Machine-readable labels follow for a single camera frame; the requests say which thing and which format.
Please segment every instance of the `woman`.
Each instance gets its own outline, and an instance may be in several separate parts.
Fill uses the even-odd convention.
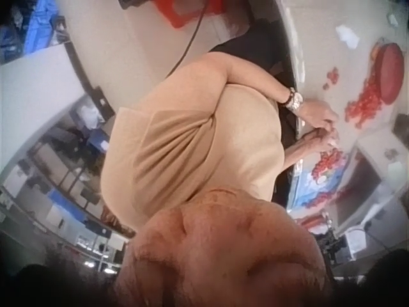
[[[119,110],[101,185],[138,232],[116,282],[125,304],[290,306],[325,288],[314,238],[270,200],[280,172],[330,149],[338,116],[268,73],[280,31],[259,21]],[[277,105],[320,130],[284,152]]]

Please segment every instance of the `table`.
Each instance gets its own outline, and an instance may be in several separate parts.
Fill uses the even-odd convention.
[[[388,0],[276,0],[288,36],[290,56],[297,90],[309,98],[327,101],[340,116],[337,129],[340,135],[342,162],[338,168],[317,183],[311,171],[320,155],[312,155],[297,163],[291,183],[288,210],[294,218],[321,211],[327,201],[308,207],[309,200],[319,192],[335,192],[345,171],[348,159],[359,137],[389,125],[399,104],[408,103],[408,10],[402,4]],[[393,13],[397,27],[391,26],[387,15]],[[344,25],[358,37],[356,48],[340,40],[336,27]],[[384,106],[377,117],[357,130],[344,121],[348,101],[356,100],[362,91],[370,69],[370,53],[375,43],[385,38],[397,43],[405,54],[405,80],[398,99]],[[327,72],[337,67],[339,82],[324,90]],[[298,136],[310,127],[298,122]]]

